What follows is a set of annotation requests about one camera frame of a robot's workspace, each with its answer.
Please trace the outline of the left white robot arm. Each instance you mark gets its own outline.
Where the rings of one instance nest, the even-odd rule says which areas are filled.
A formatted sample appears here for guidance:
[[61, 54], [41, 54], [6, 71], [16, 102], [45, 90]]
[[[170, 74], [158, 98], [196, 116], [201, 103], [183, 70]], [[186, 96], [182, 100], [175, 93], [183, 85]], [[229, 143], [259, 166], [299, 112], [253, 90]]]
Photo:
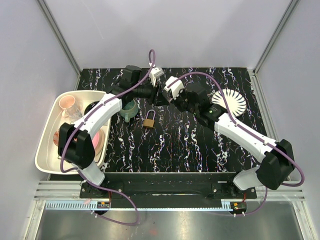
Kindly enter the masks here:
[[93, 137], [101, 127], [115, 114], [121, 111], [134, 98], [149, 99], [154, 105], [166, 105], [168, 102], [159, 93], [158, 80], [164, 74], [160, 67], [149, 69], [144, 83], [141, 68], [127, 65], [119, 78], [103, 95], [101, 100], [83, 117], [74, 123], [63, 123], [59, 128], [58, 155], [62, 161], [72, 164], [74, 169], [91, 184], [90, 192], [97, 198], [108, 193], [104, 173], [94, 161], [95, 149]]

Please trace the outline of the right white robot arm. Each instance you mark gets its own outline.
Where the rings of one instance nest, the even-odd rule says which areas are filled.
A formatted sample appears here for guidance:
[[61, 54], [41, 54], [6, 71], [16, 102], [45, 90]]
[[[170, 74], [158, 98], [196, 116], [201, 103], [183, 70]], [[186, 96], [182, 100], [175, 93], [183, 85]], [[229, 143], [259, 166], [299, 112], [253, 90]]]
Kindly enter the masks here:
[[240, 93], [221, 89], [209, 98], [201, 85], [185, 88], [181, 80], [166, 84], [164, 89], [178, 110], [192, 113], [201, 125], [231, 139], [260, 162], [233, 177], [227, 185], [230, 197], [239, 198], [253, 187], [277, 190], [295, 169], [292, 145], [287, 140], [264, 136], [236, 118], [246, 107]]

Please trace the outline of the brass padlock silver shackle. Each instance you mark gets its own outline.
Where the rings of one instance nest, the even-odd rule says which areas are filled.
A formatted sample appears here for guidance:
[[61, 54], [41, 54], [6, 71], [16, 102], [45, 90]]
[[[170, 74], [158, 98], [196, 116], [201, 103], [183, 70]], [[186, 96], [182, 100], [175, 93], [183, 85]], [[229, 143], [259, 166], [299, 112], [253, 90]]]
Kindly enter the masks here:
[[153, 128], [154, 124], [155, 124], [155, 116], [156, 116], [156, 112], [153, 109], [150, 109], [145, 116], [145, 119], [143, 121], [142, 126], [144, 128]]

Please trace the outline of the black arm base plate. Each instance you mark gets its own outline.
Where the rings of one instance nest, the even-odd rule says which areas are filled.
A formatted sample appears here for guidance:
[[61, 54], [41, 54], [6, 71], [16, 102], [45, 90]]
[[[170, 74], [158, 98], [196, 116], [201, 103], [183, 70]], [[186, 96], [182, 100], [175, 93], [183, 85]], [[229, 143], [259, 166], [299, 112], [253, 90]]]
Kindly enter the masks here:
[[223, 200], [255, 200], [256, 190], [237, 189], [234, 172], [227, 173], [107, 173], [102, 186], [114, 190], [111, 207], [131, 208], [127, 195], [138, 209], [221, 208]]

